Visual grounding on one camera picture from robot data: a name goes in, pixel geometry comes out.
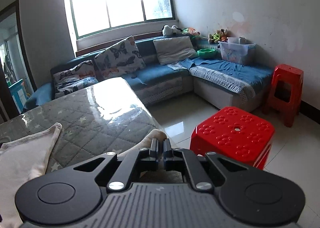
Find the window sill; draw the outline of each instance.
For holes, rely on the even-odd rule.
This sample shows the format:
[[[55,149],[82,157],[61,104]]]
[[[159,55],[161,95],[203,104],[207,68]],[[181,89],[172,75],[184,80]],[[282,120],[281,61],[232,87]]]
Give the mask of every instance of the window sill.
[[[128,25],[120,28],[110,29],[98,34],[80,38],[76,41],[77,50],[88,48],[104,42],[129,37],[131,35],[146,34],[161,31],[164,25],[178,25],[179,20],[164,20],[156,22],[141,23],[136,25]]]

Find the sofa backrest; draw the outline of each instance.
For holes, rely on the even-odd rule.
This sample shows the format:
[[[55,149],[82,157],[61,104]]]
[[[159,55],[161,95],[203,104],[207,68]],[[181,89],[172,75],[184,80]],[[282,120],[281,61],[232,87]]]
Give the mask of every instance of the sofa backrest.
[[[142,56],[144,62],[146,65],[148,64],[158,64],[158,57],[157,57],[157,52],[156,48],[153,44],[153,40],[155,39],[161,39],[161,38],[170,38],[170,37],[181,37],[181,36],[188,36],[190,37],[190,40],[192,42],[192,45],[196,48],[196,41],[193,40],[193,36],[190,34],[183,34],[183,35],[175,35],[175,36],[159,36],[159,37],[153,37],[153,38],[148,38],[148,39],[143,39],[143,40],[138,40],[136,41],[136,45],[139,49],[139,53]],[[97,54],[99,54],[102,50],[98,50],[92,53],[88,53],[86,55],[79,56],[75,59],[72,59],[64,64],[60,64],[50,70],[51,75],[54,75],[55,73],[59,73],[65,70],[69,70],[79,63],[87,60],[93,60],[93,66],[96,71],[98,71],[98,67],[94,61],[94,58]]]

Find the green plastic bowl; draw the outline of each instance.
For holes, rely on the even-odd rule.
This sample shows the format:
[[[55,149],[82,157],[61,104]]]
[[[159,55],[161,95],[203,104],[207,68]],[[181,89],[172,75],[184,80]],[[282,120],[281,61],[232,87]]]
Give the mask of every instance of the green plastic bowl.
[[[215,49],[201,49],[197,51],[197,54],[202,59],[216,58],[217,50]]]

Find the quilted tablecloth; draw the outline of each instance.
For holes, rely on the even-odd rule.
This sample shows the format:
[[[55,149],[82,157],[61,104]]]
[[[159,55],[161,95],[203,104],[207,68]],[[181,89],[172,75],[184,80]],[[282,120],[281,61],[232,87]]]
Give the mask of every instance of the quilted tablecloth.
[[[55,99],[0,125],[11,141],[62,124],[47,172],[107,151],[121,153],[161,127],[122,78]]]

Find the blue sofa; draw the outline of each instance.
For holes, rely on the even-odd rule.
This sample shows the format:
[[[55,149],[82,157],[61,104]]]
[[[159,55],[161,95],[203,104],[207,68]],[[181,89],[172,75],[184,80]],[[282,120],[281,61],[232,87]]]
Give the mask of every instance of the blue sofa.
[[[206,40],[194,40],[188,35],[195,49],[214,48],[217,44],[208,44]],[[259,65],[245,66],[227,62],[217,58],[214,61],[220,69],[211,70],[210,66],[199,65],[189,70],[174,70],[166,65],[160,65],[156,49],[153,44],[154,39],[165,38],[155,37],[136,41],[139,53],[141,54],[146,67],[134,73],[122,75],[132,90],[145,105],[154,104],[183,93],[194,91],[215,107],[222,109],[225,106],[235,106],[248,112],[254,110],[262,103],[271,83],[272,72],[270,68]],[[102,50],[92,52],[75,58],[65,64],[58,65],[50,70],[51,75],[68,70],[79,63],[92,60],[95,70],[98,72],[94,57]],[[221,75],[221,68],[227,67]],[[247,75],[249,70],[249,80],[237,75]],[[97,80],[103,81],[97,73]],[[53,82],[48,82],[38,88],[38,90],[27,100],[24,111],[31,110],[54,99]]]

